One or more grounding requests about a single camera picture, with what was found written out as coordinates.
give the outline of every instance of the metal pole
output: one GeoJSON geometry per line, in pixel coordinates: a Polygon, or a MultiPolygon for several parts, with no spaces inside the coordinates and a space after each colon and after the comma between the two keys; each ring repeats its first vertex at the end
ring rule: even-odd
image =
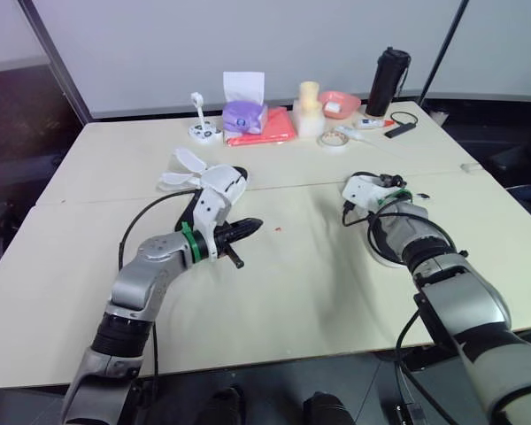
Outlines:
{"type": "Polygon", "coordinates": [[[462,18],[462,15],[464,14],[464,10],[468,6],[468,1],[469,0],[462,0],[460,2],[460,5],[458,6],[457,14],[454,15],[454,19],[452,20],[452,23],[450,24],[449,32],[447,33],[446,37],[444,38],[444,41],[442,42],[441,49],[439,50],[439,55],[435,59],[435,64],[433,65],[433,68],[431,69],[431,73],[427,77],[427,81],[425,82],[425,87],[423,87],[423,91],[421,91],[421,96],[419,96],[419,100],[417,101],[417,104],[419,106],[423,105],[423,101],[425,100],[425,96],[427,95],[428,88],[430,87],[431,83],[433,82],[433,79],[435,78],[436,71],[439,69],[441,62],[443,61],[446,50],[449,48],[450,41],[452,41],[452,36],[454,35],[455,31],[458,28],[460,19],[462,18]]]}
{"type": "Polygon", "coordinates": [[[67,71],[63,59],[55,48],[55,44],[53,43],[53,40],[51,40],[37,9],[35,9],[34,3],[32,0],[18,0],[18,3],[21,10],[26,15],[29,25],[31,25],[34,30],[35,36],[49,57],[51,72],[55,76],[59,87],[63,90],[63,94],[69,102],[69,105],[73,108],[74,113],[79,118],[79,121],[83,126],[89,122],[95,121],[90,115],[87,104],[85,104],[85,101],[82,99],[81,93],[79,93],[77,86],[75,86],[69,71],[67,71]]]}

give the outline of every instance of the tissue box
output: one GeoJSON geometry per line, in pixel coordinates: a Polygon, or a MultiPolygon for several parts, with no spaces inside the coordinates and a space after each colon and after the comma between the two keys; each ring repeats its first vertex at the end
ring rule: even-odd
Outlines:
{"type": "Polygon", "coordinates": [[[261,135],[267,123],[267,105],[246,100],[228,102],[222,110],[222,121],[227,131],[261,135]]]}

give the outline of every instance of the black device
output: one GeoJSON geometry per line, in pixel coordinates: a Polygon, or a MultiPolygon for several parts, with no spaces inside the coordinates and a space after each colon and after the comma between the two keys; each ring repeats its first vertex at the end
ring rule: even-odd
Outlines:
{"type": "Polygon", "coordinates": [[[399,127],[393,128],[389,130],[388,132],[384,133],[387,138],[391,139],[397,135],[402,135],[406,131],[413,130],[415,127],[417,127],[417,123],[419,122],[419,119],[413,115],[410,112],[404,112],[404,111],[395,111],[389,117],[396,123],[399,124],[399,127]],[[396,118],[397,115],[406,115],[408,117],[411,117],[413,119],[412,122],[403,122],[396,118]]]}
{"type": "Polygon", "coordinates": [[[366,114],[373,117],[385,115],[391,99],[396,94],[401,76],[407,77],[407,68],[411,63],[411,56],[403,50],[388,47],[378,59],[378,69],[373,77],[372,91],[368,99],[366,114]]]}
{"type": "Polygon", "coordinates": [[[413,130],[415,127],[417,127],[415,123],[408,122],[407,124],[401,124],[399,127],[396,127],[393,130],[389,130],[388,132],[384,133],[384,135],[391,139],[396,135],[402,135],[406,131],[413,130]]]}

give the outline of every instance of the white tissue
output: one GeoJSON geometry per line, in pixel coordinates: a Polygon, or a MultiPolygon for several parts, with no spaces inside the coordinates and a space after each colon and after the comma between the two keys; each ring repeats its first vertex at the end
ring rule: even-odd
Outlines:
{"type": "Polygon", "coordinates": [[[256,104],[264,103],[266,88],[265,73],[229,73],[222,75],[224,96],[227,102],[247,100],[256,104]]]}

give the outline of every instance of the gray floor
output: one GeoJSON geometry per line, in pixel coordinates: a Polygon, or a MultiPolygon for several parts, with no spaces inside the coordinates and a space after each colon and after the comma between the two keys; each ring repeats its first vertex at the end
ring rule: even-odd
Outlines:
{"type": "MultiPolygon", "coordinates": [[[[459,360],[417,376],[459,423],[486,424],[459,360]]],[[[300,424],[301,405],[317,390],[339,397],[358,424],[395,424],[386,415],[397,397],[393,363],[356,354],[166,376],[150,425],[189,425],[214,391],[233,383],[246,395],[249,425],[300,424]]],[[[410,390],[429,424],[446,423],[411,386],[410,390]]],[[[34,390],[0,390],[0,425],[58,425],[61,402],[60,396],[34,390]]]]}

